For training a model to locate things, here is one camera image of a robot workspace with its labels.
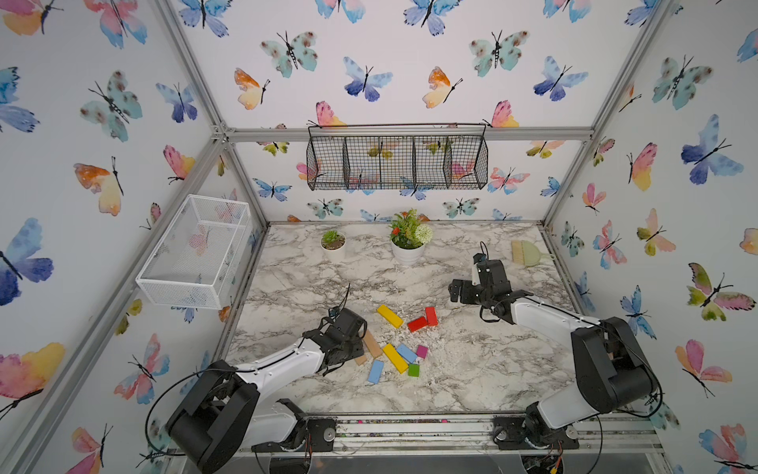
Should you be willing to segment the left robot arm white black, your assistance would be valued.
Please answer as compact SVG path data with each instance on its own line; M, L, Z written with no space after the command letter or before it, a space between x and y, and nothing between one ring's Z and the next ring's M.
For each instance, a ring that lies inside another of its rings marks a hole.
M238 367L211 363L170 417L167 433L203 473L215 473L241 448L256 452L330 450L336 425L312 419L280 389L304 377L326 375L361 357L364 318L339 306L291 346Z

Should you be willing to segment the light blue block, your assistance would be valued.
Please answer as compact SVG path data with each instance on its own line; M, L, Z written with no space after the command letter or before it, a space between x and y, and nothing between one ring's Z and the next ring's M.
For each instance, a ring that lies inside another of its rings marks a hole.
M416 363L418 360L418 355L412 351L410 348L408 348L404 344L400 344L396 347L396 350L398 354L407 362L407 363Z
M378 361L378 359L375 359L371 365L369 376L367 377L367 381L372 385L378 384L383 375L383 371L384 371L383 361Z

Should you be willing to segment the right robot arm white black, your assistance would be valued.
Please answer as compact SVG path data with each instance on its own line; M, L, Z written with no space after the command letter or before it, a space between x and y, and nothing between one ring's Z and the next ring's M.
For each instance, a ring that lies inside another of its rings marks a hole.
M519 425L495 431L504 450L528 444L560 446L576 422L609 414L653 395L660 383L636 336L623 319L582 316L554 306L527 290L514 290L501 260L475 256L470 280L452 280L450 300L490 312L505 322L535 331L572 350L574 383L529 405Z

